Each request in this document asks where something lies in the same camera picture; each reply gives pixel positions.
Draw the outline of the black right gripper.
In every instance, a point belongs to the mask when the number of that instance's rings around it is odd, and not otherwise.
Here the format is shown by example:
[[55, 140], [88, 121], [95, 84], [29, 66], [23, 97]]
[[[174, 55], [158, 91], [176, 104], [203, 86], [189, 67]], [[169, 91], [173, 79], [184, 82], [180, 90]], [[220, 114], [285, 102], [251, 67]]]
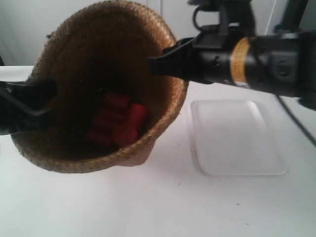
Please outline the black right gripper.
[[161, 55], [147, 57], [150, 73], [185, 81], [233, 85], [230, 55], [235, 43], [231, 34], [221, 34], [219, 25], [203, 26], [198, 36], [178, 40], [162, 50]]

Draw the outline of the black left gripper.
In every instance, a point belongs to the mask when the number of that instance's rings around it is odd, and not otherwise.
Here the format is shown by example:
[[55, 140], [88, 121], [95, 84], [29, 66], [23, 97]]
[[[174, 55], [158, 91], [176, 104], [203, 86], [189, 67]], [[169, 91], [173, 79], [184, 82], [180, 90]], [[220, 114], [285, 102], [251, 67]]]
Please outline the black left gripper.
[[0, 82], [0, 134], [37, 131], [47, 127], [51, 109], [45, 106], [57, 95], [54, 80]]

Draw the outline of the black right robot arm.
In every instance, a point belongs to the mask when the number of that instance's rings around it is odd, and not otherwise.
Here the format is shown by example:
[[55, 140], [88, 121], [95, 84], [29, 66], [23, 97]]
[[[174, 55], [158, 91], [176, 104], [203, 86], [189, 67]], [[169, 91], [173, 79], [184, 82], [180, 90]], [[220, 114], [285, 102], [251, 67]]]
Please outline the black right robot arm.
[[203, 26], [196, 37], [177, 41], [148, 63], [153, 75], [244, 86], [316, 108], [314, 32], [256, 36], [249, 42], [239, 27], [221, 34], [216, 25]]

